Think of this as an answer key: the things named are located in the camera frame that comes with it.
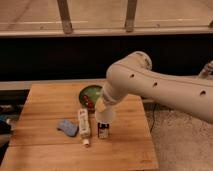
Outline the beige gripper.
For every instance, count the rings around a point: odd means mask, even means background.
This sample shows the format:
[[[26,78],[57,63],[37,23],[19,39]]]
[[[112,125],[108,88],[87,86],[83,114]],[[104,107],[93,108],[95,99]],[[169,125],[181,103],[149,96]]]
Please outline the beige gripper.
[[[116,105],[126,96],[126,92],[103,90],[101,94],[102,99],[99,98],[97,100],[95,110],[98,112],[103,112],[106,109],[106,105]]]

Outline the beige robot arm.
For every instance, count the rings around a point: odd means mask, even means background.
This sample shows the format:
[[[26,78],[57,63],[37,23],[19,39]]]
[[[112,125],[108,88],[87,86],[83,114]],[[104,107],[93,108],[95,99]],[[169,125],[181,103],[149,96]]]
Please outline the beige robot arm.
[[[96,121],[110,124],[114,106],[128,94],[153,99],[165,106],[213,124],[213,60],[196,77],[173,76],[152,71],[150,57],[135,51],[113,63],[106,72],[101,96],[95,105]]]

